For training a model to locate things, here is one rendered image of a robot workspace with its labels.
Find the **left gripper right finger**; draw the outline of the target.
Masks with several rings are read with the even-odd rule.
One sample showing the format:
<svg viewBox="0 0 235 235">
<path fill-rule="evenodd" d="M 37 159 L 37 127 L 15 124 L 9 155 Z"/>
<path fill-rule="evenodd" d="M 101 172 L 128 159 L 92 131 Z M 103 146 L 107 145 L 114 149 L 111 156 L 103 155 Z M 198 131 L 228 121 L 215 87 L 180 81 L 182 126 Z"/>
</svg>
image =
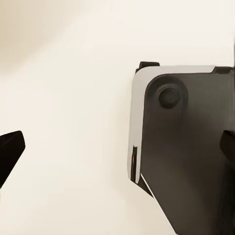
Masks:
<svg viewBox="0 0 235 235">
<path fill-rule="evenodd" d="M 235 132 L 224 130 L 221 135 L 219 148 L 235 169 Z"/>
</svg>

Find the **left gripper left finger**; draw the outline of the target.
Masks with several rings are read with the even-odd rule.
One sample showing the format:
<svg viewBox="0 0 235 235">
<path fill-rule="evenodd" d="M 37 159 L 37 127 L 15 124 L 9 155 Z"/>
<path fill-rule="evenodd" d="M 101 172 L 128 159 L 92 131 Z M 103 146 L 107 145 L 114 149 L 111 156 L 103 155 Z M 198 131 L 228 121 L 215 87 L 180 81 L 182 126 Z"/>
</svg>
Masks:
<svg viewBox="0 0 235 235">
<path fill-rule="evenodd" d="M 0 189 L 25 149 L 21 130 L 0 136 Z"/>
</svg>

